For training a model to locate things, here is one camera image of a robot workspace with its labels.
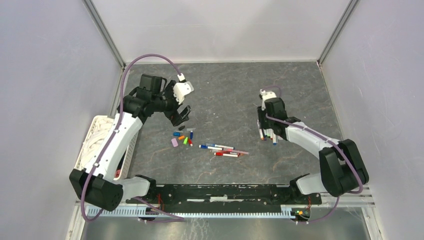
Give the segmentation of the pink highlighter cap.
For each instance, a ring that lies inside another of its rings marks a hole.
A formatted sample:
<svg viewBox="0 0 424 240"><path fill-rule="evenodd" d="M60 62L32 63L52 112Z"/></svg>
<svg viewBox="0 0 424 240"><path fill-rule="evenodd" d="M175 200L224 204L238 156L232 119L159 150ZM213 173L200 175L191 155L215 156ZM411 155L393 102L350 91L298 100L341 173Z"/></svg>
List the pink highlighter cap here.
<svg viewBox="0 0 424 240"><path fill-rule="evenodd" d="M179 146L178 139L177 138L172 138L171 139L171 144L172 144L172 146L174 148L178 147Z"/></svg>

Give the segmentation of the clear cap blue pen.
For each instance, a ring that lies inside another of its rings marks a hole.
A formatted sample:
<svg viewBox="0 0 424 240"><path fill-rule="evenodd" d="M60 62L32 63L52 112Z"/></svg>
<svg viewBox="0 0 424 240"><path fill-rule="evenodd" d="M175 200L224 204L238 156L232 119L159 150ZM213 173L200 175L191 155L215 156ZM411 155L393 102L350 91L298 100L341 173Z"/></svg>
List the clear cap blue pen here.
<svg viewBox="0 0 424 240"><path fill-rule="evenodd" d="M214 143L206 143L206 146L214 147L214 148L221 148L221 149L230 149L230 150L235 149L235 147L233 147L233 146L219 145L219 144L214 144Z"/></svg>

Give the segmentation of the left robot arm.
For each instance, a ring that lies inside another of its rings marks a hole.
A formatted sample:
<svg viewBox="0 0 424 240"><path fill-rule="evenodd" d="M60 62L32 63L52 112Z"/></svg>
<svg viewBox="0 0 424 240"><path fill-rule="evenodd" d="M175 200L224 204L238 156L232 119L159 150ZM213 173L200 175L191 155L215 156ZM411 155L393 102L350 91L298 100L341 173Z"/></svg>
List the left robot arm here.
<svg viewBox="0 0 424 240"><path fill-rule="evenodd" d="M142 74L139 86L123 97L97 153L82 169L73 169L69 175L80 201L109 212L121 201L134 197L145 204L153 203L157 198L154 179L142 175L116 179L117 168L133 138L154 113L164 113L174 127L189 120L190 106L182 112L178 109L193 91L193 85L183 77L179 81L167 81L160 76Z"/></svg>

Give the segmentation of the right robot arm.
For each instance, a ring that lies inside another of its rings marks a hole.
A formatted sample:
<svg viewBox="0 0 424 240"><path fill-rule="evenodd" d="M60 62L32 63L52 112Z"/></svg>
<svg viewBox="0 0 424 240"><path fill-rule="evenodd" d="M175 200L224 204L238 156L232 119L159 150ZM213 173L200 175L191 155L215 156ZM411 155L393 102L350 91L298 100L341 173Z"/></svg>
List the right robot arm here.
<svg viewBox="0 0 424 240"><path fill-rule="evenodd" d="M257 108L260 128L270 130L273 139L281 138L302 147L319 161L319 173L306 174L290 182L289 199L302 204L310 194L329 193L339 197L360 194L369 174L356 143L323 135L296 117L289 117L280 97L263 99Z"/></svg>

